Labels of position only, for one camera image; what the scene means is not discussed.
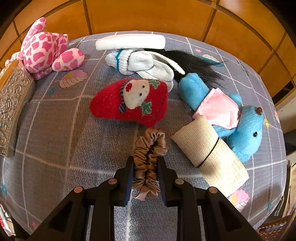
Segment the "woven colourful basket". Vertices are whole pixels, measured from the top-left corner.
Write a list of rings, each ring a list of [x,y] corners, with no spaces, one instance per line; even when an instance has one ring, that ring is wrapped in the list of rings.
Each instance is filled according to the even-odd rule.
[[[260,226],[258,234],[261,239],[265,241],[283,240],[283,237],[290,228],[294,218],[295,215],[291,214],[281,219],[263,224]]]

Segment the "beige elastic bandage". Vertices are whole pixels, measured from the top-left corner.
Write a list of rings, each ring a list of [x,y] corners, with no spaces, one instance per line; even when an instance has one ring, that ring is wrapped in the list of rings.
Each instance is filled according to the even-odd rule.
[[[182,127],[171,139],[208,185],[219,189],[224,196],[233,194],[249,179],[242,162],[203,115]]]

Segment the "red knitted Santa sock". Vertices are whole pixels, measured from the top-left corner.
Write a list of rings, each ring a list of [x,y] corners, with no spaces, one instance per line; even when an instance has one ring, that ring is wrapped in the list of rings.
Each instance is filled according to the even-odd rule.
[[[155,79],[121,79],[102,88],[90,101],[96,118],[134,121],[148,128],[166,114],[168,87]]]

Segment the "ornate silver gold box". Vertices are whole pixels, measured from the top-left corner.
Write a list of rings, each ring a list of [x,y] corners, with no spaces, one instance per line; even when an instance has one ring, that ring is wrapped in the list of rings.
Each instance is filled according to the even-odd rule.
[[[1,71],[1,155],[4,157],[15,153],[19,118],[35,89],[34,79],[20,60],[12,61]]]

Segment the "grey patterned bed sheet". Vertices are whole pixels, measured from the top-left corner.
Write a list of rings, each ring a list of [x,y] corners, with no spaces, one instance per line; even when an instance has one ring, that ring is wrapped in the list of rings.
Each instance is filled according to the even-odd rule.
[[[91,188],[124,167],[145,128],[136,123],[96,119],[89,111],[100,89],[121,79],[95,49],[102,34],[70,41],[86,60],[86,78],[71,87],[59,85],[64,73],[39,80],[18,125],[16,152],[1,157],[1,203],[24,230],[32,233],[76,186]],[[272,99],[260,76],[237,54],[188,37],[165,34],[167,50],[208,54],[223,62],[226,94],[238,93],[244,105],[260,106],[265,122],[260,148],[244,166],[249,179],[243,190],[249,201],[242,215],[258,228],[279,203],[287,177],[285,144]]]

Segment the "pink white spotted plush toy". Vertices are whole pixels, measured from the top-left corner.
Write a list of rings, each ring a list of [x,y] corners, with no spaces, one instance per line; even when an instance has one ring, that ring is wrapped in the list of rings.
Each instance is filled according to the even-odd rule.
[[[52,71],[70,71],[80,67],[85,59],[82,50],[68,47],[68,35],[45,31],[46,18],[37,19],[27,32],[21,50],[5,61],[5,66],[20,60],[34,80]]]

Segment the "brown satin scrunchie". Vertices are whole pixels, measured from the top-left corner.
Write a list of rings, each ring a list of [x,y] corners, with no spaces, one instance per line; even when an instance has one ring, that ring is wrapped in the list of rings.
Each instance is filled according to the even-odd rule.
[[[164,131],[159,128],[147,128],[135,142],[133,150],[134,175],[132,188],[137,191],[136,199],[145,201],[155,199],[160,193],[157,175],[158,157],[168,151],[168,142]]]

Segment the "white rectangular sponge pad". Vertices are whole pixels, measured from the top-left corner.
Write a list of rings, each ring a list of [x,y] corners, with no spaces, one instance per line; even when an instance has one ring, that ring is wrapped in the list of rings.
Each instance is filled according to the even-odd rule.
[[[95,42],[96,50],[164,49],[166,39],[155,34],[122,34],[103,37]]]

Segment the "white knitted socks blue stripe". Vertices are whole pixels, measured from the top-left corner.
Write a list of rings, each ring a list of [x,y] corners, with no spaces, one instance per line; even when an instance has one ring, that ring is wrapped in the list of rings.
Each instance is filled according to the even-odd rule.
[[[171,91],[175,79],[174,72],[185,75],[179,64],[157,52],[144,49],[120,49],[110,52],[105,62],[123,75],[137,73],[144,79],[157,79],[166,83]]]

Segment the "blue plush teddy pink shirt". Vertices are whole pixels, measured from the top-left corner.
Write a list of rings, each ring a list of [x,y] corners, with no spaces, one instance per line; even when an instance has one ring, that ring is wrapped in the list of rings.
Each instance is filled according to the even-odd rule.
[[[196,73],[181,78],[178,95],[195,111],[192,118],[205,117],[241,162],[258,151],[264,120],[261,107],[243,105],[237,93],[226,95],[218,87],[209,88]]]

